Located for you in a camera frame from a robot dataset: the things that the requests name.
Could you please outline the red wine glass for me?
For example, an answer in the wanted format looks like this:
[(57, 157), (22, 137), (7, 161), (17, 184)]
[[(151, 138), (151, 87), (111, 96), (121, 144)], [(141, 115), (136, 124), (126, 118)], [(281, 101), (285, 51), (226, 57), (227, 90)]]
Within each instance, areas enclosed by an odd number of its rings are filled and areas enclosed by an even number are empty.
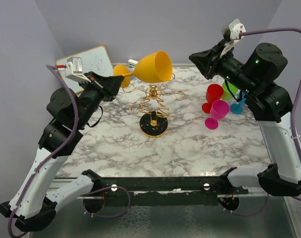
[(224, 89), (219, 84), (211, 84), (208, 86), (206, 91), (206, 103), (202, 105), (202, 110), (209, 114), (212, 104), (216, 101), (221, 99), (222, 95), (224, 93)]

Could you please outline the green wine glass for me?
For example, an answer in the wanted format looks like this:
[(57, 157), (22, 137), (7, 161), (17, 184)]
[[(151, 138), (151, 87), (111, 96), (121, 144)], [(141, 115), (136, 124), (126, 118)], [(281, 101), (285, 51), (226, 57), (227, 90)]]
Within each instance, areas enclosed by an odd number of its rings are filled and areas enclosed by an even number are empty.
[(235, 96), (238, 92), (238, 88), (236, 88), (235, 86), (233, 86), (232, 84), (228, 83), (227, 81), (225, 81), (223, 84), (222, 84), (222, 87), (223, 87), (223, 90), (224, 90), (224, 93), (221, 97), (222, 100), (224, 101), (229, 101), (231, 100), (233, 97), (231, 95), (230, 92), (232, 92), (232, 94)]

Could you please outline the orange wine glass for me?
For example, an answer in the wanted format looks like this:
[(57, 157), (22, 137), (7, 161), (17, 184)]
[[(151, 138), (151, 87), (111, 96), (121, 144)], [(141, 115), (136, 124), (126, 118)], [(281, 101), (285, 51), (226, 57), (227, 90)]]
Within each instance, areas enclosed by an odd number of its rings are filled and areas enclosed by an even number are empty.
[(117, 65), (113, 75), (124, 77), (121, 83), (122, 88), (129, 86), (132, 76), (149, 84), (162, 83), (170, 81), (173, 75), (173, 65), (165, 51), (158, 51), (139, 60), (132, 72), (122, 64)]

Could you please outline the pink wine glass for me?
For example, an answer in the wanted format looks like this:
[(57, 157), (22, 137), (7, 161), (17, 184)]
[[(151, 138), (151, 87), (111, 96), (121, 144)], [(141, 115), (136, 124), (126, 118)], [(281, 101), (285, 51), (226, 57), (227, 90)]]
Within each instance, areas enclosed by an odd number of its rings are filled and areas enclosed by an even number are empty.
[(205, 120), (205, 126), (210, 130), (215, 130), (230, 111), (230, 106), (226, 101), (216, 100), (210, 109), (210, 117)]

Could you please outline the blue wine glass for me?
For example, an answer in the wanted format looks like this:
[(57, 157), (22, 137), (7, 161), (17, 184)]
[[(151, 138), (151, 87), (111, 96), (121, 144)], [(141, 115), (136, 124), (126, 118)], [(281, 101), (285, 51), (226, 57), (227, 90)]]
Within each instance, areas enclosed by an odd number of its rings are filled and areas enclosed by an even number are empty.
[(243, 113), (243, 105), (245, 105), (245, 93), (240, 91), (237, 102), (230, 105), (230, 111), (235, 115), (241, 115)]

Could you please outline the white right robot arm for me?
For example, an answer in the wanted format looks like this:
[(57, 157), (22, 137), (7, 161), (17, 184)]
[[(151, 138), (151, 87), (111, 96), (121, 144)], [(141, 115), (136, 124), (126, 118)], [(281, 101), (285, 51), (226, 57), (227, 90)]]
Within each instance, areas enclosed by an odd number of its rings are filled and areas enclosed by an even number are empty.
[(224, 42), (193, 53), (189, 60), (206, 79), (222, 77), (245, 93), (246, 105), (258, 121), (270, 158), (261, 169), (231, 170), (220, 180), (219, 188), (230, 194), (239, 186), (259, 187), (273, 196), (301, 195), (301, 145), (291, 125), (295, 103), (275, 79), (288, 61), (273, 44), (258, 44), (246, 63), (232, 52), (222, 54)]

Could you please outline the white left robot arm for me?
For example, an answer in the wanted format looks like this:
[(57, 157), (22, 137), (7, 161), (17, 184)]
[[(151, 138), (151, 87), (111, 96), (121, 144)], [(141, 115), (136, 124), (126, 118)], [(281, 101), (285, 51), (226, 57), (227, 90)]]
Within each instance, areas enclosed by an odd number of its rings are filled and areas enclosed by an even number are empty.
[(58, 190), (48, 191), (58, 170), (83, 137), (81, 130), (88, 126), (102, 101), (109, 102), (116, 97), (124, 80), (121, 75), (104, 77), (94, 72), (85, 73), (84, 78), (80, 96), (64, 82), (53, 92), (47, 105), (53, 119), (43, 130), (33, 165), (17, 194), (0, 204), (0, 213), (9, 219), (11, 237), (14, 237), (12, 226), (24, 235), (41, 231), (68, 203), (81, 195), (97, 195), (101, 190), (100, 177), (86, 170)]

